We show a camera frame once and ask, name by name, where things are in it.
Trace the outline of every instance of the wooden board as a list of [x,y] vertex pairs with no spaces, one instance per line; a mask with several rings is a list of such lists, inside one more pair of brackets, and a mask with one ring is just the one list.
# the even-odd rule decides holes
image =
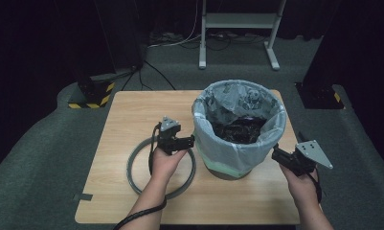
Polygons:
[[[134,91],[115,95],[97,149],[84,194],[76,213],[79,223],[117,223],[122,220],[138,195],[126,178],[126,163],[136,146],[149,138],[163,116],[177,120],[182,130],[177,137],[193,132],[192,103],[201,91]],[[278,91],[273,91],[280,99]],[[293,151],[297,140],[287,119],[280,148]],[[150,175],[149,148],[134,161],[133,178],[144,188]],[[299,215],[288,192],[287,182],[271,154],[247,176],[234,181],[212,175],[194,148],[196,174],[189,189],[168,201],[164,224],[298,224]],[[192,168],[186,155],[172,177],[168,192],[179,188]]]

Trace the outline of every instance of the yellow and black striped block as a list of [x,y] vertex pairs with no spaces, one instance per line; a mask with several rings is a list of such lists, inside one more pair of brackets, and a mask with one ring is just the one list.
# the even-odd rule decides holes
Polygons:
[[91,102],[86,99],[79,88],[76,89],[69,101],[70,108],[100,108],[105,107],[110,99],[114,82],[105,83],[103,86],[97,86],[97,98]]

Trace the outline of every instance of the gray carpet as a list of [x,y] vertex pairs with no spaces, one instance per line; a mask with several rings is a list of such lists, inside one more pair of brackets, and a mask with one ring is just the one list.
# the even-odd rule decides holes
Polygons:
[[[334,85],[346,109],[309,110],[294,86],[294,82],[303,80],[319,43],[277,39],[275,53],[281,65],[277,72],[270,68],[259,43],[208,50],[208,65],[203,71],[198,69],[198,49],[150,48],[146,60],[176,89],[204,89],[212,82],[242,79],[279,90],[295,132],[316,139],[334,165],[332,171],[320,169],[327,194],[322,205],[332,225],[336,229],[384,229],[384,162],[352,110],[345,89]],[[210,40],[209,45],[218,49],[224,43]],[[114,93],[127,80],[116,80]],[[171,90],[147,65],[141,71],[141,80],[153,90]],[[69,85],[59,93],[57,110],[35,124],[1,164],[0,230],[112,229],[113,224],[75,222],[79,202],[74,197],[84,187],[111,100],[105,108],[69,109],[67,101],[74,87]],[[142,87],[137,73],[124,90],[149,89]]]

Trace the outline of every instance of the human hand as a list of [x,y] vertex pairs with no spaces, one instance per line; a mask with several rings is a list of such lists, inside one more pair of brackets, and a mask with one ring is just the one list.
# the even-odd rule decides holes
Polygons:
[[179,150],[173,155],[167,155],[162,149],[156,148],[153,152],[152,180],[169,183],[177,169],[180,160],[185,156],[187,150]]
[[[319,207],[316,187],[308,175],[296,176],[291,170],[281,165],[281,170],[287,179],[289,192],[293,196],[298,209]],[[310,173],[318,181],[316,170]]]

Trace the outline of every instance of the gray trash can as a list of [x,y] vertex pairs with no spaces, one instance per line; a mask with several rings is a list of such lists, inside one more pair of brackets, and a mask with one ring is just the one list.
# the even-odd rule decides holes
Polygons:
[[[286,112],[265,87],[246,80],[209,85],[192,105],[195,145],[206,167],[218,177],[239,179],[260,164],[284,133]],[[214,124],[230,125],[241,118],[264,120],[258,139],[236,144],[215,134]]]

